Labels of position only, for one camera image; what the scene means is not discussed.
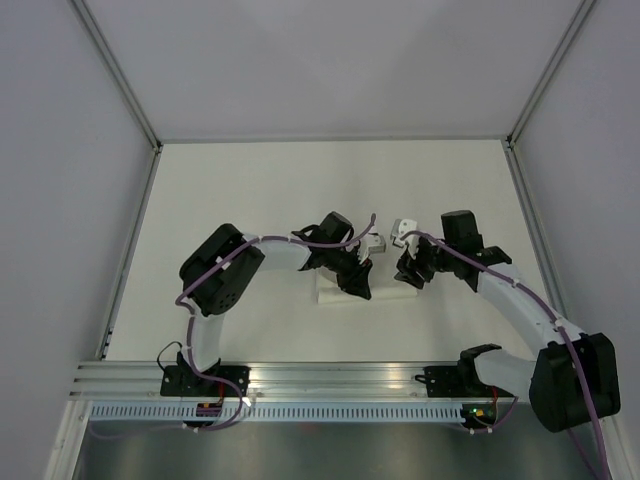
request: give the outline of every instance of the purple cable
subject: purple cable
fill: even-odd
[[[455,251],[453,248],[449,247],[447,244],[445,244],[444,242],[438,240],[437,238],[433,237],[432,235],[429,235],[428,233],[420,232],[418,230],[412,230],[412,231],[404,234],[402,236],[401,240],[405,240],[407,237],[409,237],[411,235],[417,235],[419,237],[426,238],[431,243],[433,243],[434,245],[437,245],[438,247],[440,247],[445,252],[453,255],[456,258],[459,258],[463,262],[466,262],[469,265],[471,265],[472,267],[477,268],[481,272],[486,272],[486,273],[488,273],[490,275],[493,275],[494,277],[497,277],[500,280],[503,280],[503,281],[505,281],[507,283],[510,283],[510,284],[514,283],[514,279],[513,278],[511,278],[511,277],[509,277],[507,275],[503,275],[500,272],[496,272],[495,270],[492,270],[492,269],[482,265],[481,263],[476,262],[472,258],[469,258],[466,255],[463,255],[460,252]],[[526,293],[534,302],[536,302],[540,306],[540,308],[542,308],[542,310],[544,310],[544,312],[549,317],[551,323],[555,323],[556,318],[557,318],[555,312],[551,309],[551,307],[549,307],[549,305],[547,305],[547,303],[540,296],[538,296],[533,290],[531,290],[526,285],[523,285],[522,283],[517,283],[515,286],[517,288],[519,288],[520,290],[522,290],[524,293]],[[578,357],[578,352],[576,352],[576,349],[573,346],[573,343],[571,342],[571,339],[569,338],[569,335],[567,334],[567,331],[564,329],[564,327],[559,326],[558,327],[558,333],[560,334],[560,336],[564,340],[565,345],[567,346],[567,350],[569,351],[569,355],[571,356],[571,360],[573,361],[573,364],[575,366],[576,374],[578,375],[578,381],[580,382],[580,388],[582,389],[582,395],[584,397],[584,401],[585,401],[585,404],[587,406],[587,411],[589,412],[589,418],[591,419],[591,423],[593,424],[593,429],[595,431],[596,444],[598,445],[598,454],[600,456],[600,463],[601,463],[601,467],[602,467],[602,478],[606,480],[606,479],[609,478],[609,467],[608,467],[609,463],[607,461],[607,451],[606,451],[605,444],[604,444],[604,435],[602,434],[602,427],[600,426],[600,422],[598,420],[598,413],[596,412],[596,407],[595,407],[595,405],[593,403],[593,398],[591,398],[591,392],[589,390],[589,384],[587,382],[587,377],[586,377],[586,375],[584,373],[584,369],[582,368],[582,364],[580,363],[580,358]]]
[[[189,296],[196,288],[198,288],[200,285],[202,285],[211,275],[213,275],[218,270],[220,270],[223,265],[226,265],[231,260],[233,260],[238,255],[240,255],[240,253],[242,253],[244,250],[246,250],[247,248],[249,248],[252,245],[255,245],[256,243],[262,243],[262,242],[287,242],[287,243],[293,243],[295,245],[302,245],[303,247],[314,247],[314,248],[344,248],[344,247],[350,247],[351,245],[353,245],[355,243],[358,243],[360,240],[362,240],[371,231],[371,229],[373,228],[375,223],[376,223],[376,214],[373,213],[373,214],[371,214],[371,221],[369,222],[369,225],[367,226],[367,228],[365,228],[362,231],[362,233],[360,235],[358,235],[357,237],[352,238],[351,240],[349,240],[347,242],[342,242],[342,243],[305,242],[304,240],[300,240],[298,238],[293,238],[293,237],[290,237],[290,236],[286,236],[285,237],[283,235],[266,235],[264,237],[252,238],[251,240],[248,240],[245,243],[243,243],[242,245],[240,245],[233,252],[231,252],[229,255],[224,257],[218,263],[216,263],[213,267],[211,267],[204,274],[202,274],[202,276],[200,278],[198,278],[195,282],[193,282],[191,285],[189,285],[189,287],[187,287],[180,295],[178,295],[178,298],[176,298],[176,305],[179,306],[179,307],[184,307],[185,305],[188,305],[188,304],[185,304],[185,303],[182,302],[187,296]]]
[[[591,465],[589,456],[587,455],[587,452],[585,451],[584,447],[580,443],[580,440],[578,440],[578,437],[576,436],[575,432],[571,429],[568,429],[567,433],[569,434],[569,437],[571,437],[571,441],[573,441],[573,444],[576,446],[576,450],[578,450],[578,453],[580,454],[580,457],[582,458],[582,461],[584,462],[584,464],[587,466],[589,473],[593,478],[598,480],[598,472],[596,472],[596,469],[593,468],[593,465]]]
[[[178,295],[178,298],[176,298],[175,304],[178,307],[186,308],[189,311],[189,314],[190,314],[189,323],[188,323],[188,326],[187,326],[186,349],[187,349],[187,361],[189,363],[189,366],[191,367],[191,370],[193,370],[193,373],[195,375],[197,375],[198,377],[200,377],[200,378],[202,378],[204,380],[209,380],[211,382],[218,382],[218,383],[224,383],[225,385],[229,385],[231,388],[233,388],[233,390],[238,395],[238,408],[233,413],[231,418],[229,418],[228,420],[225,420],[220,425],[212,425],[210,427],[202,427],[201,430],[215,431],[215,430],[221,430],[223,428],[227,428],[227,427],[230,427],[231,425],[233,425],[235,423],[234,420],[236,418],[238,418],[238,416],[240,415],[240,412],[242,411],[242,404],[243,404],[243,402],[242,402],[242,391],[240,390],[240,388],[235,383],[230,382],[229,380],[226,380],[226,379],[221,378],[221,377],[205,375],[204,373],[202,373],[200,370],[198,370],[196,368],[195,362],[193,360],[193,348],[192,348],[193,328],[195,326],[196,311],[191,305],[189,305],[187,302],[185,302],[184,299],[187,298],[187,296],[189,296],[196,288],[198,288],[200,285],[202,285],[209,277],[211,277],[214,273],[216,273],[218,270],[220,270],[224,265],[229,263],[231,260],[233,260],[235,257],[237,257],[244,250],[246,250],[247,248],[249,248],[252,245],[255,245],[256,243],[262,243],[262,242],[288,242],[288,243],[293,243],[293,244],[296,244],[296,245],[302,245],[304,247],[344,248],[344,247],[349,247],[351,245],[354,245],[355,243],[358,243],[360,240],[362,240],[371,231],[371,229],[373,228],[375,223],[376,223],[376,214],[373,213],[373,214],[371,214],[371,220],[369,222],[369,225],[367,226],[367,228],[365,228],[362,231],[362,233],[360,233],[358,236],[352,238],[351,240],[348,240],[348,241],[342,242],[342,243],[305,242],[305,241],[297,239],[297,238],[292,238],[290,236],[285,237],[285,236],[282,236],[282,235],[266,235],[264,237],[252,238],[251,240],[248,240],[245,243],[243,243],[242,245],[240,245],[238,248],[236,248],[233,252],[231,252],[229,255],[224,257],[218,263],[216,263],[208,271],[206,271],[204,274],[202,274],[202,276],[200,276],[200,278],[198,278],[195,282],[193,282],[191,285],[189,285],[189,287],[186,288],[180,295]]]

